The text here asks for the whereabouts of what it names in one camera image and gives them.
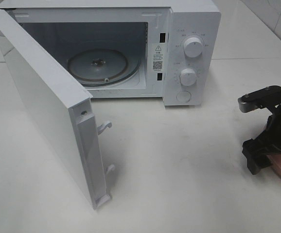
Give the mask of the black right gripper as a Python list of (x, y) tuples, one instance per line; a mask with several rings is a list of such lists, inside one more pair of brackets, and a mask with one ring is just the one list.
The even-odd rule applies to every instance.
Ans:
[(270, 101), (266, 108), (272, 113), (267, 120), (268, 139), (256, 138), (243, 143), (242, 153), (246, 158), (246, 166), (252, 175), (261, 169), (273, 166), (268, 155), (281, 154), (281, 102)]

